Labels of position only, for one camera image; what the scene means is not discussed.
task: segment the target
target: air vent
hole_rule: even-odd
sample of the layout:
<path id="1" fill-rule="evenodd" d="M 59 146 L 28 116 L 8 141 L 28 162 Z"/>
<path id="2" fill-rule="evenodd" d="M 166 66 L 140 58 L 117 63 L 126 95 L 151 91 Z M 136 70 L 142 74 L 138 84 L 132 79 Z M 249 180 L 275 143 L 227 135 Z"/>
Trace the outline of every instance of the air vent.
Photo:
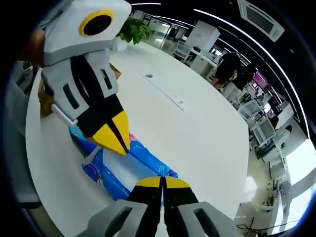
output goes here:
<path id="1" fill-rule="evenodd" d="M 263 32 L 273 42 L 283 34 L 284 28 L 271 16 L 245 1 L 237 0 L 241 17 Z"/>

